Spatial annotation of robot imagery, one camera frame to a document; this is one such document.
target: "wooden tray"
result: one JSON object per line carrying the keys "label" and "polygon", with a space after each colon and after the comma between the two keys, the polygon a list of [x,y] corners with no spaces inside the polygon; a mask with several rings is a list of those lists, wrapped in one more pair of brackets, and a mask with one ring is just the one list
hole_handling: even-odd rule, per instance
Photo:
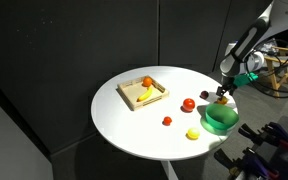
{"label": "wooden tray", "polygon": [[132,111],[140,109],[146,105],[152,104],[158,100],[164,99],[169,96],[169,91],[166,90],[152,77],[150,77],[153,80],[152,95],[144,101],[137,102],[137,98],[147,91],[147,87],[142,86],[142,82],[145,77],[150,76],[147,75],[139,77],[117,85],[120,95]]}

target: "red tomato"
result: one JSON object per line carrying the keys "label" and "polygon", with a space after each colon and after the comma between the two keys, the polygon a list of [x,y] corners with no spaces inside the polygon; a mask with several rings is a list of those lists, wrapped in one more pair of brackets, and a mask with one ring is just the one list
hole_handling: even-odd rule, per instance
{"label": "red tomato", "polygon": [[187,98],[184,100],[184,102],[183,102],[183,109],[184,110],[193,111],[194,108],[195,108],[195,102],[193,99]]}
{"label": "red tomato", "polygon": [[171,124],[171,122],[172,122],[172,119],[170,117],[166,116],[164,118],[163,124],[168,126]]}

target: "yellow lemon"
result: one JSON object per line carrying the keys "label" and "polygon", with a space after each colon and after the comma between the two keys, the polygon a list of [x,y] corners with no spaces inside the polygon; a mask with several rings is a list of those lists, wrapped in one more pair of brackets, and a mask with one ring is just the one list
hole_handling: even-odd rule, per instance
{"label": "yellow lemon", "polygon": [[200,136],[200,131],[197,128],[190,128],[187,131],[187,136],[191,139],[198,139]]}

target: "red fruit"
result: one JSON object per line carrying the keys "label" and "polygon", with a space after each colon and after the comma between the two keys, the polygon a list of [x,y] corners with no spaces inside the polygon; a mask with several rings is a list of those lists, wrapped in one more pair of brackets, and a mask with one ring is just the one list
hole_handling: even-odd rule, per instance
{"label": "red fruit", "polygon": [[166,126],[168,126],[168,125],[171,124],[171,122],[172,122],[172,119],[171,119],[170,117],[166,116],[166,117],[164,118],[163,124],[166,125]]}
{"label": "red fruit", "polygon": [[193,109],[195,108],[195,102],[193,99],[187,98],[184,100],[182,107],[185,111],[193,111]]}
{"label": "red fruit", "polygon": [[200,95],[200,98],[207,99],[208,98],[208,92],[207,91],[202,91],[201,95]]}

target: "orange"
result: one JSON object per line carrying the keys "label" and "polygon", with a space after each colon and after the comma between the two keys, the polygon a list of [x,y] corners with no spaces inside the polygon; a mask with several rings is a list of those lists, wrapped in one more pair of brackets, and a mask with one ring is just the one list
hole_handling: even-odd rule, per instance
{"label": "orange", "polygon": [[216,102],[217,102],[218,104],[223,104],[223,105],[225,105],[225,104],[227,103],[227,101],[228,101],[228,99],[227,99],[225,96],[223,96],[222,99],[218,98]]}
{"label": "orange", "polygon": [[153,80],[151,78],[145,77],[143,79],[143,84],[142,85],[145,86],[145,87],[149,87],[152,84],[152,82],[153,82]]}

